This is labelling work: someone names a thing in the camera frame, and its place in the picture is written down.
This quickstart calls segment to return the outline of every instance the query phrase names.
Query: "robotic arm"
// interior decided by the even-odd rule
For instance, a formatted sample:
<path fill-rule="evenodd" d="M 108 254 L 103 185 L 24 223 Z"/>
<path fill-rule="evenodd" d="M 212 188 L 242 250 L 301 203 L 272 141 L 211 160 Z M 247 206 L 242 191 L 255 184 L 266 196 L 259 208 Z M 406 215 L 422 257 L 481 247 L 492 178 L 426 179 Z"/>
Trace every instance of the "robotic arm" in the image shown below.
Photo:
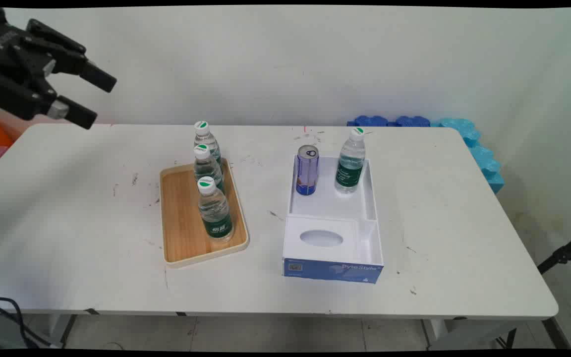
<path fill-rule="evenodd" d="M 23 120 L 43 114 L 91 128 L 97 113 L 57 95 L 46 81 L 48 75 L 63 72 L 111 92 L 116 79 L 89 61 L 85 51 L 38 20 L 30 19 L 25 30 L 10 25 L 0 7 L 0 108 Z"/>

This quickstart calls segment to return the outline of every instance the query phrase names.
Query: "white box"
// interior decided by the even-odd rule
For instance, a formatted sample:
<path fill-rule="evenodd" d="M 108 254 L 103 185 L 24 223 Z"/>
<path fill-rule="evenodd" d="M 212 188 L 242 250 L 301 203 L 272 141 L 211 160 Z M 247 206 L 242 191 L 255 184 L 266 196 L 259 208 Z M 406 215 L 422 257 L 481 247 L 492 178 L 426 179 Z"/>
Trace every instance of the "white box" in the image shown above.
<path fill-rule="evenodd" d="M 369 160 L 352 194 L 335 188 L 338 158 L 319 156 L 319 180 L 310 196 L 296 192 L 296 155 L 292 164 L 284 276 L 376 283 L 385 265 Z"/>

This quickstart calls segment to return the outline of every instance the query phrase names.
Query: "energy drink can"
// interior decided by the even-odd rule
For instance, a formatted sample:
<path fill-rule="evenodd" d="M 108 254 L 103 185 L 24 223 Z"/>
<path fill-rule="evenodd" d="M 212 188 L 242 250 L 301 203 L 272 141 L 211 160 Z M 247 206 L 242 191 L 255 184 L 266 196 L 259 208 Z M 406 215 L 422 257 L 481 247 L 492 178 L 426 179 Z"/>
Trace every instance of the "energy drink can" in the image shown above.
<path fill-rule="evenodd" d="M 296 158 L 296 192 L 309 196 L 317 189 L 319 180 L 319 149 L 313 145 L 303 145 L 299 148 Z"/>

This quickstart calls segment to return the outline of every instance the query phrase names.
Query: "floor tile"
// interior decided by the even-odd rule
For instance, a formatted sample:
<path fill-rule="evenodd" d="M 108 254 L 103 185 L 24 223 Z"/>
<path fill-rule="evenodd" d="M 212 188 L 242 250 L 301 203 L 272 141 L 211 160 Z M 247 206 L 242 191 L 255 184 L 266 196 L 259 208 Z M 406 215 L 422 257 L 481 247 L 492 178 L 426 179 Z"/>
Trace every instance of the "floor tile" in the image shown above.
<path fill-rule="evenodd" d="M 530 329 L 531 324 L 532 325 L 539 324 L 539 326 L 541 327 L 542 330 L 537 331 L 537 334 L 539 334 L 539 338 L 542 338 L 543 337 L 542 335 L 544 334 L 546 337 L 546 340 L 537 339 L 537 336 L 535 336 L 533 334 L 532 330 Z M 504 339 L 504 341 L 508 341 L 508 334 L 502 335 L 501 338 Z M 493 343 L 492 341 L 491 341 L 491 344 L 492 344 L 493 348 L 496 348 L 496 349 L 502 348 L 501 346 L 499 346 L 499 344 Z M 513 348 L 514 349 L 554 348 L 554 345 L 550 341 L 550 339 L 548 337 L 548 333 L 546 332 L 545 328 L 541 324 L 541 321 L 528 321 L 527 323 L 523 323 L 522 325 L 519 325 L 519 327 L 517 327 L 517 332 L 514 335 Z"/>
<path fill-rule="evenodd" d="M 367 352 L 425 351 L 424 330 L 419 319 L 363 319 Z"/>
<path fill-rule="evenodd" d="M 526 323 L 530 335 L 534 339 L 537 348 L 555 348 L 555 344 L 552 343 L 548 331 L 544 327 L 541 321 L 529 321 Z"/>
<path fill-rule="evenodd" d="M 199 317 L 192 351 L 365 351 L 360 319 Z"/>
<path fill-rule="evenodd" d="M 23 314 L 23 323 L 37 334 L 50 334 L 50 315 L 48 314 Z"/>
<path fill-rule="evenodd" d="M 528 323 L 531 322 L 538 322 L 539 324 L 541 324 L 540 321 L 528 321 Z M 549 345 L 544 343 L 539 343 L 533 336 L 532 332 L 530 331 L 528 323 L 522 322 L 521 325 L 517 327 L 517 332 L 515 334 L 514 343 L 513 343 L 514 349 L 554 348 L 552 343 L 549 343 Z M 503 334 L 501 338 L 504 339 L 504 341 L 507 341 L 508 334 L 507 333 Z M 491 340 L 491 341 L 471 344 L 470 346 L 466 346 L 466 348 L 462 348 L 461 350 L 502 350 L 502 349 L 503 348 L 501 347 L 501 345 L 497 343 L 496 340 Z"/>
<path fill-rule="evenodd" d="M 79 315 L 66 348 L 188 351 L 195 318 L 188 316 Z"/>

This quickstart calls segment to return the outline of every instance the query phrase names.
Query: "plastic bottle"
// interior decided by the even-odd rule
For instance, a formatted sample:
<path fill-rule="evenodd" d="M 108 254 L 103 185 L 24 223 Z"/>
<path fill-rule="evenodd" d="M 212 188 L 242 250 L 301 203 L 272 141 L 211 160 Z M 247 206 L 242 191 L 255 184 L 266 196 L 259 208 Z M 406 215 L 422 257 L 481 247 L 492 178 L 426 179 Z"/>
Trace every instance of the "plastic bottle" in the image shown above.
<path fill-rule="evenodd" d="M 195 140 L 193 140 L 193 146 L 204 144 L 208 145 L 209 149 L 211 150 L 211 155 L 215 158 L 215 161 L 220 165 L 220 169 L 222 168 L 222 156 L 220 154 L 220 145 L 217 143 L 217 139 L 211 133 L 211 129 L 208 125 L 208 122 L 204 120 L 200 120 L 193 125 L 195 128 Z"/>
<path fill-rule="evenodd" d="M 217 188 L 224 192 L 222 169 L 220 169 L 220 165 L 217 165 L 217 162 L 213 159 L 208 146 L 206 144 L 196 145 L 193 147 L 193 153 L 195 154 L 195 164 L 193 164 L 195 181 L 198 181 L 202 177 L 209 176 L 215 180 Z"/>
<path fill-rule="evenodd" d="M 335 187 L 341 193 L 353 193 L 358 188 L 360 172 L 365 163 L 365 134 L 361 128 L 349 131 L 349 139 L 343 144 L 336 169 Z"/>
<path fill-rule="evenodd" d="M 206 233 L 215 242 L 227 242 L 235 231 L 230 219 L 226 196 L 215 185 L 213 177 L 204 176 L 197 181 L 200 192 L 197 203 Z"/>

